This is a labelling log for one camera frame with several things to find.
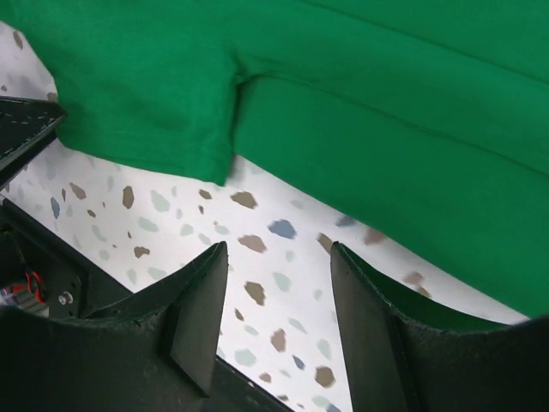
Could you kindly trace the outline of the green t shirt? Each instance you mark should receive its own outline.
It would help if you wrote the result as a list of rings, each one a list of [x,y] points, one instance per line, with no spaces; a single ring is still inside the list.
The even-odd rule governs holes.
[[[68,148],[222,185],[241,155],[548,312],[545,1],[4,1]]]

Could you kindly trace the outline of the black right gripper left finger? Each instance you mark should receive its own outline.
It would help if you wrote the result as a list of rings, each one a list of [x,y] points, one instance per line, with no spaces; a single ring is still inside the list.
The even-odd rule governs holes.
[[[1,310],[4,411],[199,411],[214,374],[225,243],[86,318]]]

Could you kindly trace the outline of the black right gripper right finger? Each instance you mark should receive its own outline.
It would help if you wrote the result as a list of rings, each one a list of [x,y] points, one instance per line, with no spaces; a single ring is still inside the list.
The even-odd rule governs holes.
[[[330,267],[354,410],[547,410],[547,317],[506,325],[467,315],[338,242]]]

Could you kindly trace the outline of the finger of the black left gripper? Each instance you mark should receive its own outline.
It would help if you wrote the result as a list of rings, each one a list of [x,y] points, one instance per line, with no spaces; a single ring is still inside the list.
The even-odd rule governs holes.
[[[1,97],[1,186],[5,187],[55,138],[67,118],[56,102]]]

